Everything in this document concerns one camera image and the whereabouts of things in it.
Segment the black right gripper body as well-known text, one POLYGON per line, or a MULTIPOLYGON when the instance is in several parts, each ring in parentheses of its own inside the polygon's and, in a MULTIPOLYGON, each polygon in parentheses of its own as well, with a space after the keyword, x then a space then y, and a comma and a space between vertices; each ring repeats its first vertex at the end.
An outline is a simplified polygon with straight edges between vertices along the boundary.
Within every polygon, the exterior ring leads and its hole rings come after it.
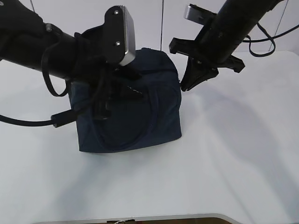
POLYGON ((169 50, 172 54, 190 56, 211 68, 228 68, 239 73, 245 64, 232 53, 240 43, 230 40, 224 31, 208 21, 194 40, 173 38, 169 50))

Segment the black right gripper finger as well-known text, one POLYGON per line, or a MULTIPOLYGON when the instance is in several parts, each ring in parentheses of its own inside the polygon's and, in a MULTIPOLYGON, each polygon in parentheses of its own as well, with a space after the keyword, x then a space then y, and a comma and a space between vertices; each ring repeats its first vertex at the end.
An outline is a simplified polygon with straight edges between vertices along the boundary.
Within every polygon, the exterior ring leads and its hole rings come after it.
POLYGON ((200 83, 215 78, 218 74, 218 69, 210 68, 202 62, 188 57, 186 70, 180 82, 181 90, 190 91, 200 83))

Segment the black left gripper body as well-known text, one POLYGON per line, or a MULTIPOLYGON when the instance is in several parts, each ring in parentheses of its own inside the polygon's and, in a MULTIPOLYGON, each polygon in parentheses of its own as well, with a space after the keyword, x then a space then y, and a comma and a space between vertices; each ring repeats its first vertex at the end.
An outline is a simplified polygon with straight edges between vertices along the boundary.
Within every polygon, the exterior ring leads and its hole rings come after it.
POLYGON ((91 113, 93 119, 111 117, 111 102, 116 98, 116 83, 127 85, 126 79, 115 76, 120 65, 110 64, 103 54, 103 27, 94 27, 74 34, 72 64, 72 110, 79 120, 91 113))

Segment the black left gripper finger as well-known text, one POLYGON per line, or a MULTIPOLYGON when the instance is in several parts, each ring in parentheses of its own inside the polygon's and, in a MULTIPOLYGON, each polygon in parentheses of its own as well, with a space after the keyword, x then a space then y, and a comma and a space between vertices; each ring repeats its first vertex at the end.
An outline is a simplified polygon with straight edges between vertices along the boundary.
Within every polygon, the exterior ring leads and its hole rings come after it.
POLYGON ((117 99, 142 99, 143 94, 124 83, 117 82, 116 98, 117 99))
POLYGON ((130 65, 118 66, 114 69, 115 76, 130 80, 136 81, 141 78, 140 73, 130 65))

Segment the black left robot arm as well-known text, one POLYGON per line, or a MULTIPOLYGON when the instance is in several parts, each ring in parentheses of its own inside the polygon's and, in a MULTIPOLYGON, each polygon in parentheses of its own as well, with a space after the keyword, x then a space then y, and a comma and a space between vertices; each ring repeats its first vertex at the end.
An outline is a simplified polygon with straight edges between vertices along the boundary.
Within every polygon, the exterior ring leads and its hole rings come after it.
POLYGON ((139 100, 132 86, 139 74, 135 59, 133 19, 123 5, 109 8, 104 23, 83 33, 68 35, 46 23, 18 0, 0 3, 0 58, 41 72, 54 97, 68 96, 71 108, 46 121, 25 121, 1 116, 16 126, 55 126, 72 123, 86 112, 96 119, 110 117, 113 101, 139 100))

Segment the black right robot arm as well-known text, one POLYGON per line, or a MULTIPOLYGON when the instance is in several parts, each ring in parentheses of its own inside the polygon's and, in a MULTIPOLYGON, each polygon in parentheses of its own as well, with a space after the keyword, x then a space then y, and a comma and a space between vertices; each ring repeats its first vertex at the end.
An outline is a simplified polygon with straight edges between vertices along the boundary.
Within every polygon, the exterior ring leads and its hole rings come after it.
POLYGON ((245 64, 233 56, 233 52, 262 17, 279 3, 278 0, 227 0, 218 13, 187 5, 184 18, 203 27, 195 39, 173 38, 169 44, 170 53, 188 57, 181 90, 189 91, 215 78, 219 68, 240 73, 245 64))

